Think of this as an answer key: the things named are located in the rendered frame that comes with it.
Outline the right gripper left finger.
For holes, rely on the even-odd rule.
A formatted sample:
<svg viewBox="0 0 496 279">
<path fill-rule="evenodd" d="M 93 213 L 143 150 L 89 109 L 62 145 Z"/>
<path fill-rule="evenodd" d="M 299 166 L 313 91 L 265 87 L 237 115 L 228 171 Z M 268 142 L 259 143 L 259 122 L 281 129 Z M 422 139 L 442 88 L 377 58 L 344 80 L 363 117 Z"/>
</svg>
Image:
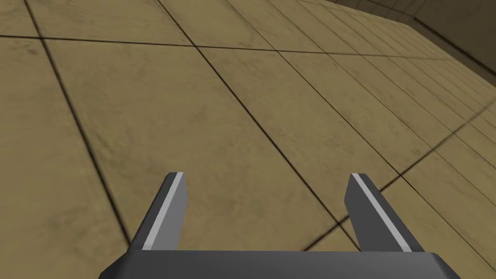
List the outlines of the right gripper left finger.
<svg viewBox="0 0 496 279">
<path fill-rule="evenodd" d="M 170 172 L 162 182 L 129 250 L 177 250 L 187 206 L 183 172 Z"/>
</svg>

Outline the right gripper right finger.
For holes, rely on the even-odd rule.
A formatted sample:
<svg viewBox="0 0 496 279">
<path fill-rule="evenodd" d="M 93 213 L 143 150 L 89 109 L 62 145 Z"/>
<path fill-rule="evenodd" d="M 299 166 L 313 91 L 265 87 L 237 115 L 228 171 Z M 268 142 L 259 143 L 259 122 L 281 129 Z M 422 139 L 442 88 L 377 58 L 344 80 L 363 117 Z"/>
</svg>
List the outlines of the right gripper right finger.
<svg viewBox="0 0 496 279">
<path fill-rule="evenodd" d="M 366 174 L 350 174 L 344 203 L 361 251 L 424 252 Z"/>
</svg>

